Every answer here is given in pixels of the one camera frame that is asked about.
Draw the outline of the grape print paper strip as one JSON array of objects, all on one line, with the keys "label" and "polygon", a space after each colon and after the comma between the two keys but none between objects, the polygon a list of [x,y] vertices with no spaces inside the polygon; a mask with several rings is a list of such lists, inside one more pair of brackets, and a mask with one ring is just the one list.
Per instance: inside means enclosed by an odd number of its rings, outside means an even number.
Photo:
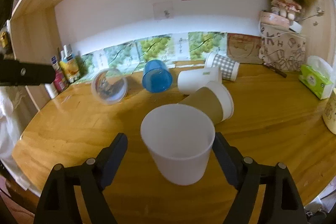
[{"label": "grape print paper strip", "polygon": [[106,47],[78,57],[82,77],[77,83],[87,83],[106,68],[116,68],[129,75],[142,71],[151,60],[161,60],[168,68],[180,61],[205,60],[211,52],[226,54],[226,32],[188,32],[165,34],[132,40]]}]

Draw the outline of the black pen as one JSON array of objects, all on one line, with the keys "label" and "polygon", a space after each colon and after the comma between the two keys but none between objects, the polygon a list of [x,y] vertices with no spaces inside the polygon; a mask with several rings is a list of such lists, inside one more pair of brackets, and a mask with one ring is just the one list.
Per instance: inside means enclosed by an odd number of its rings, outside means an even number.
[{"label": "black pen", "polygon": [[268,69],[270,69],[270,70],[272,70],[272,71],[274,71],[275,73],[277,73],[278,75],[280,75],[280,76],[282,76],[284,78],[287,77],[287,74],[285,72],[282,72],[281,70],[279,70],[279,69],[277,69],[275,67],[272,67],[272,66],[267,65],[267,64],[263,64],[263,66],[266,67],[266,68],[268,68]]}]

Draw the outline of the clear printed plastic cup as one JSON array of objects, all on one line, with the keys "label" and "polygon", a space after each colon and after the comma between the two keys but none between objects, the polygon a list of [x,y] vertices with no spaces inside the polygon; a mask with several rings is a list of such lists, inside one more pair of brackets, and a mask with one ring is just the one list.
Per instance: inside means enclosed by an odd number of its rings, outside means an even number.
[{"label": "clear printed plastic cup", "polygon": [[99,71],[91,83],[92,95],[105,105],[119,103],[127,95],[127,91],[127,79],[116,68]]}]

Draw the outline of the green tissue pack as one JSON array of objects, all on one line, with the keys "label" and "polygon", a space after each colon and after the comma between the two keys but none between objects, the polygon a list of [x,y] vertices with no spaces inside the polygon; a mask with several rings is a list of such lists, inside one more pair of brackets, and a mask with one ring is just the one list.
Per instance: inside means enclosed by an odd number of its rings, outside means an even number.
[{"label": "green tissue pack", "polygon": [[332,74],[332,67],[324,59],[309,56],[306,64],[301,65],[298,78],[319,100],[324,100],[329,98],[334,85]]}]

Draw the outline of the yellow printed bottle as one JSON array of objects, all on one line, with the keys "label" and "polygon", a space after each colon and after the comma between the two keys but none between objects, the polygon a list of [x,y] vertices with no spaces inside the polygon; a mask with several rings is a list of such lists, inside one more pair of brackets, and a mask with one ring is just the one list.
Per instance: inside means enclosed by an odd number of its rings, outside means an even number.
[{"label": "yellow printed bottle", "polygon": [[61,60],[60,67],[69,83],[72,84],[80,78],[79,66],[73,54]]}]

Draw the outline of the letter print fabric bag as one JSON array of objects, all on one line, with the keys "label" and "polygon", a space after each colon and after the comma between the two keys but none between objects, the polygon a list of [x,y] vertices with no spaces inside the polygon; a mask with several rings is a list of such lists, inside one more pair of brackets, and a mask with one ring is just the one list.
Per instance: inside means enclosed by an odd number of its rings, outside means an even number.
[{"label": "letter print fabric bag", "polygon": [[284,72],[299,71],[305,61],[306,38],[276,26],[260,24],[259,58],[265,65]]}]

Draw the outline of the olive sleeve paper cup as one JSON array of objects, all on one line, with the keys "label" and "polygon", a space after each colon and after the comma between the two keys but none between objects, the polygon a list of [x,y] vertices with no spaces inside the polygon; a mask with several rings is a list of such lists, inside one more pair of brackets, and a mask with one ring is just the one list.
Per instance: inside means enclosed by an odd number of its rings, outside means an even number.
[{"label": "olive sleeve paper cup", "polygon": [[230,92],[223,84],[215,81],[208,82],[179,103],[202,111],[213,124],[230,119],[234,114],[234,102]]}]

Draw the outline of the white plastic cup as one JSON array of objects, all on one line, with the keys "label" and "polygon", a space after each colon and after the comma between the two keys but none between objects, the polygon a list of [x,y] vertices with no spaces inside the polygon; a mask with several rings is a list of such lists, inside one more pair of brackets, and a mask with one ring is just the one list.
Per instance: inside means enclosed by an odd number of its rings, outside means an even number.
[{"label": "white plastic cup", "polygon": [[191,185],[203,177],[215,139],[205,113],[179,103],[159,106],[145,116],[140,133],[166,180]]}]

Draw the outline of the white hanging garment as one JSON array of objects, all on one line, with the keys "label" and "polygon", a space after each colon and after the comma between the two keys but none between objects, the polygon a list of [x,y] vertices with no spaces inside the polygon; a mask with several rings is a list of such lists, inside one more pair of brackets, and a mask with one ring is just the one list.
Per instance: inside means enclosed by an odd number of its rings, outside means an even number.
[{"label": "white hanging garment", "polygon": [[41,191],[24,175],[12,157],[15,145],[36,113],[37,108],[26,88],[1,87],[1,163],[23,190],[30,190],[39,197]]}]

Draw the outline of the cream cartoon mug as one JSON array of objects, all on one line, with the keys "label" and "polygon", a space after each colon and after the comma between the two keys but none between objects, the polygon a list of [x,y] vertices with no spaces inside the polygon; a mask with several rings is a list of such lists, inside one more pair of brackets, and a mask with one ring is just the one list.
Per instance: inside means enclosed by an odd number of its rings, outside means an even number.
[{"label": "cream cartoon mug", "polygon": [[336,88],[333,88],[329,100],[322,115],[327,128],[336,134]]}]

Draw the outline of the white small bottle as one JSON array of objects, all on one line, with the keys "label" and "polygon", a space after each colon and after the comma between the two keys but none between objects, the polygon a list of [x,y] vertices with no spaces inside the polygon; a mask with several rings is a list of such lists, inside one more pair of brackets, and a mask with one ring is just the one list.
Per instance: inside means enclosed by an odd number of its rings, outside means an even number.
[{"label": "white small bottle", "polygon": [[51,99],[54,99],[58,96],[58,90],[56,89],[53,83],[45,84],[45,89],[48,92]]}]

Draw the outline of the blue plastic cup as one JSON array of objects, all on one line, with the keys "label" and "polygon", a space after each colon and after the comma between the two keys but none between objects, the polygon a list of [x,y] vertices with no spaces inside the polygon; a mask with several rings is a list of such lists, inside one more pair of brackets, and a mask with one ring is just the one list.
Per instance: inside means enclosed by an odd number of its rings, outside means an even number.
[{"label": "blue plastic cup", "polygon": [[151,93],[166,91],[173,83],[173,77],[161,60],[151,60],[145,64],[142,86]]}]

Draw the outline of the plain white paper cup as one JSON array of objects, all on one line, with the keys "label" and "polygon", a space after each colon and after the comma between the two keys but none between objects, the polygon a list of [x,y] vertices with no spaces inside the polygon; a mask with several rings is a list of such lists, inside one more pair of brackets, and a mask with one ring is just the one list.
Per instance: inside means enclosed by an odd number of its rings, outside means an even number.
[{"label": "plain white paper cup", "polygon": [[190,95],[210,81],[222,83],[222,72],[219,67],[182,71],[177,78],[177,87],[182,94]]}]

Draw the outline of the grey checked paper cup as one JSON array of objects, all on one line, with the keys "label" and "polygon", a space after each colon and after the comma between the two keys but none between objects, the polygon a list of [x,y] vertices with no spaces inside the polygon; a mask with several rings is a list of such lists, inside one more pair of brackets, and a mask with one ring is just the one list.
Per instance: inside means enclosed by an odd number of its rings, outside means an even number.
[{"label": "grey checked paper cup", "polygon": [[236,81],[240,64],[227,56],[211,52],[205,61],[205,68],[219,67],[222,79]]}]

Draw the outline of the pink round box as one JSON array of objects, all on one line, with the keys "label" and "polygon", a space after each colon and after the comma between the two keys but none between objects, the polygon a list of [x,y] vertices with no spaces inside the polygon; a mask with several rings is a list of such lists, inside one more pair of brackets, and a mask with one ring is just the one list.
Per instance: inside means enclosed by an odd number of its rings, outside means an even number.
[{"label": "pink round box", "polygon": [[260,23],[278,26],[281,27],[283,30],[290,30],[298,34],[300,34],[302,31],[301,24],[267,11],[260,12]]}]

